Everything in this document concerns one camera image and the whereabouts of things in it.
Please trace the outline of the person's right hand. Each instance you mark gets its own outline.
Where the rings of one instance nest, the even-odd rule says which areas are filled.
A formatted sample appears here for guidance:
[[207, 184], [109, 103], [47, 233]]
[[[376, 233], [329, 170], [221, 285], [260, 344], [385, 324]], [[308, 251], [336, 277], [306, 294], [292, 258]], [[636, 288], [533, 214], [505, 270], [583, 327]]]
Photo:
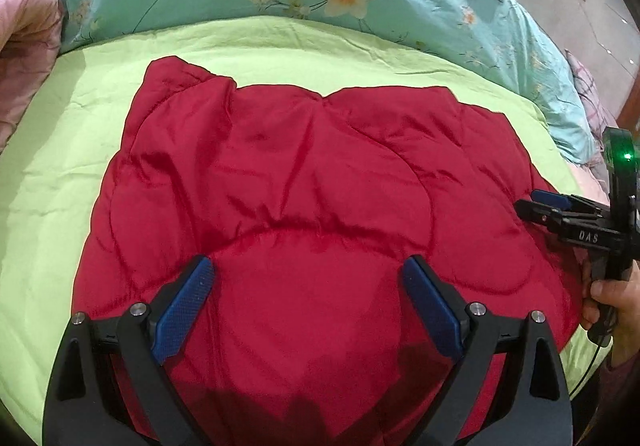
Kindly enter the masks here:
[[582, 262], [582, 328], [589, 330], [600, 317], [598, 305], [614, 307], [617, 323], [613, 330], [610, 366], [618, 368], [639, 352], [639, 264], [632, 263], [626, 281], [593, 281], [591, 263]]

